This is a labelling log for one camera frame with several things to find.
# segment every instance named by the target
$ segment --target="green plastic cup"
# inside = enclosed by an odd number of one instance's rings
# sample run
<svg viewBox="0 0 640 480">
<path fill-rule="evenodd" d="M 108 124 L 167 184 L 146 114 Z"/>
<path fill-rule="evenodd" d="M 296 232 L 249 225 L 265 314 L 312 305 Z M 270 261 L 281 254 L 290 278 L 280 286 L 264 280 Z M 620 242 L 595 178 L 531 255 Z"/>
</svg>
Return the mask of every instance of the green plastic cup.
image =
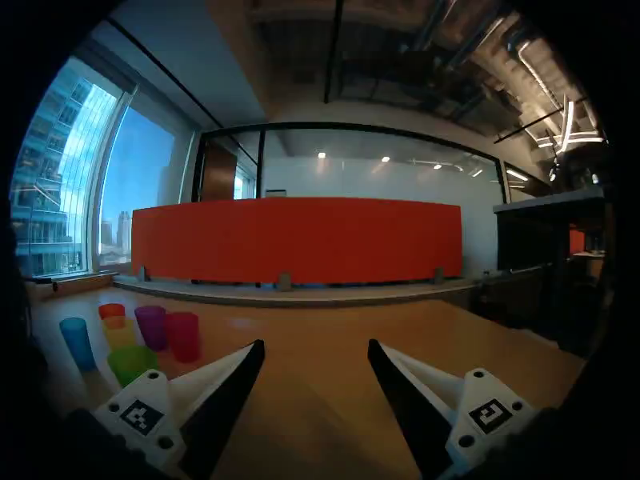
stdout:
<svg viewBox="0 0 640 480">
<path fill-rule="evenodd" d="M 155 353 L 146 346 L 124 346 L 109 354 L 107 363 L 124 388 L 149 369 L 158 368 Z"/>
</svg>

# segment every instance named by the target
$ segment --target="purple plastic cup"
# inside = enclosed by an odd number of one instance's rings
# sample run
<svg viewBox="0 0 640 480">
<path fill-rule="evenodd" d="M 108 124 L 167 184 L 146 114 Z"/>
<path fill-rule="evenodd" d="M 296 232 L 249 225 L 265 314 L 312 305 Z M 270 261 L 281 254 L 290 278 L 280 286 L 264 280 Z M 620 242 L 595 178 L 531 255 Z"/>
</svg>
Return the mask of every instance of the purple plastic cup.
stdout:
<svg viewBox="0 0 640 480">
<path fill-rule="evenodd" d="M 135 309 L 135 317 L 146 345 L 154 352 L 164 350 L 167 347 L 165 309 L 156 305 L 139 306 Z"/>
</svg>

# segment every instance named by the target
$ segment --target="yellow plastic cup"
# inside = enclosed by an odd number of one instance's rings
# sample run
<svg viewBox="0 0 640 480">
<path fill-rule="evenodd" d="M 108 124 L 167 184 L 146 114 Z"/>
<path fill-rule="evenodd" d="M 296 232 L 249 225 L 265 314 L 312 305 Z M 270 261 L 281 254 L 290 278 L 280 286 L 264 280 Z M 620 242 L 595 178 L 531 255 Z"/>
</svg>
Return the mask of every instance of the yellow plastic cup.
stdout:
<svg viewBox="0 0 640 480">
<path fill-rule="evenodd" d="M 102 321 L 102 331 L 112 350 L 124 346 L 136 346 L 134 321 L 127 317 L 109 317 L 109 322 Z"/>
</svg>

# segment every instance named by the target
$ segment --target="exposed ceiling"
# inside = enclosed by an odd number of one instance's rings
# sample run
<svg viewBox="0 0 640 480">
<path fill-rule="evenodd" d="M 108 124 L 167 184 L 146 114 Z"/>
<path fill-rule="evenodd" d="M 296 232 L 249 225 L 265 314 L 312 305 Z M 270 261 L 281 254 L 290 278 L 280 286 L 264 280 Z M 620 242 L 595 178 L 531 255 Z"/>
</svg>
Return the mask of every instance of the exposed ceiling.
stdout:
<svg viewBox="0 0 640 480">
<path fill-rule="evenodd" d="M 334 0 L 253 0 L 246 16 L 276 83 L 323 88 Z M 584 97 L 531 26 L 499 0 L 347 0 L 331 99 L 424 111 L 497 138 Z M 562 114 L 527 129 L 562 134 Z M 586 102 L 573 132 L 595 131 Z M 553 149 L 548 148 L 548 155 Z"/>
</svg>

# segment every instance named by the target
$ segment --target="desk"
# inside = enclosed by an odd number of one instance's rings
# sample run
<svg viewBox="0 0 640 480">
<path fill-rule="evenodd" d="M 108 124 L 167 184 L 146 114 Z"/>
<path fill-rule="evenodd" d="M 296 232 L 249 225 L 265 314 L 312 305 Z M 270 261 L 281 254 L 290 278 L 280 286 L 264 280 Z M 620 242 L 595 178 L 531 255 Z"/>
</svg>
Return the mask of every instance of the desk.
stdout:
<svg viewBox="0 0 640 480">
<path fill-rule="evenodd" d="M 583 361 L 441 301 L 342 309 L 205 305 L 105 288 L 44 302 L 34 331 L 63 410 L 110 396 L 100 375 L 81 376 L 58 322 L 87 320 L 101 368 L 108 353 L 98 305 L 120 302 L 190 310 L 200 317 L 203 358 L 158 362 L 170 378 L 262 338 L 266 359 L 214 478 L 418 478 L 393 412 L 367 358 L 370 338 L 455 375 L 487 368 L 536 407 L 559 406 Z"/>
</svg>

